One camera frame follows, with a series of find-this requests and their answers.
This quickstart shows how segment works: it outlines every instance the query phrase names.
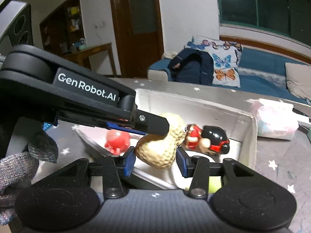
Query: gray tablecloth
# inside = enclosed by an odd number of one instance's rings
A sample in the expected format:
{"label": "gray tablecloth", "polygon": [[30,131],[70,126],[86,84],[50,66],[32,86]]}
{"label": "gray tablecloth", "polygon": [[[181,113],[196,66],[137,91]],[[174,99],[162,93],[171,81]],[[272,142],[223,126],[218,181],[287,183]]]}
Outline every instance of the gray tablecloth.
{"label": "gray tablecloth", "polygon": [[[266,98],[279,100],[274,97],[235,91],[234,88],[231,90],[186,83],[149,81],[145,79],[116,78],[115,80],[133,89],[143,88],[175,93],[220,103],[244,111],[248,111],[250,107],[250,104],[245,101],[247,99]],[[295,103],[294,107],[311,116],[310,106]],[[48,130],[48,134],[55,139],[59,147],[59,160],[57,164],[44,163],[40,165],[34,181],[48,176],[78,158],[89,157],[85,152],[87,145],[72,129],[72,126],[73,124],[71,123],[60,122],[57,128]],[[258,138],[255,170],[279,185],[285,188],[294,188],[295,190],[293,195],[297,199],[298,208],[290,226],[290,229],[294,233],[311,232],[310,162],[311,144],[307,136],[301,131],[297,131],[294,140],[290,142]]]}

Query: wooden door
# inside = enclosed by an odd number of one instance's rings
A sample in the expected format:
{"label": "wooden door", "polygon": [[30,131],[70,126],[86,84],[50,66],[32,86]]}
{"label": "wooden door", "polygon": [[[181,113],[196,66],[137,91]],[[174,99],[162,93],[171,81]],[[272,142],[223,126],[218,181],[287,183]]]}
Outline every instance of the wooden door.
{"label": "wooden door", "polygon": [[163,53],[159,0],[111,0],[111,8],[122,76],[146,78]]}

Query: orange butterfly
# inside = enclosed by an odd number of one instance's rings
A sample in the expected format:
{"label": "orange butterfly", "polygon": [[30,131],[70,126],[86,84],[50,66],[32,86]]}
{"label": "orange butterfly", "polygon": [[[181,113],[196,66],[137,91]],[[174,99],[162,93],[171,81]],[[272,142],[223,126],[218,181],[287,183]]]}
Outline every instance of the orange butterfly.
{"label": "orange butterfly", "polygon": [[227,80],[227,78],[229,80],[235,80],[234,70],[232,68],[226,72],[223,70],[215,70],[215,73],[217,80],[222,80],[223,78],[225,78],[225,80]]}

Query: gray and black device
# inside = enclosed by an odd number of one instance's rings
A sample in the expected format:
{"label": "gray and black device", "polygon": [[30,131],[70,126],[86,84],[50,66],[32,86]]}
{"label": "gray and black device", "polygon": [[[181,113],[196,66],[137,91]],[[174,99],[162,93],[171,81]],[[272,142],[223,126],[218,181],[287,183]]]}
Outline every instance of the gray and black device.
{"label": "gray and black device", "polygon": [[[167,134],[165,118],[137,109],[134,90],[33,47],[31,32],[30,6],[0,0],[0,41],[9,36],[13,45],[0,59],[1,158],[13,153],[21,117]],[[120,179],[131,175],[135,160],[133,147],[98,163],[79,159],[24,189],[15,201],[21,232],[290,232],[293,195],[235,160],[210,163],[178,147],[181,174],[193,177],[188,191],[125,188]],[[92,176],[102,176],[102,194],[91,189]],[[210,176],[222,179],[212,196]]]}

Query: gloved hand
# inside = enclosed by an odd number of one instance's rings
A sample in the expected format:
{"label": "gloved hand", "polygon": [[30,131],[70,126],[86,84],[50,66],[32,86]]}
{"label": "gloved hand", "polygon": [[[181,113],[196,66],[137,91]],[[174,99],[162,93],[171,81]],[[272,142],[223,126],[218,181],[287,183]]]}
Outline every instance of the gloved hand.
{"label": "gloved hand", "polygon": [[31,186],[39,160],[56,163],[58,147],[43,130],[28,143],[28,151],[0,160],[0,225],[14,217],[14,202],[21,189]]}

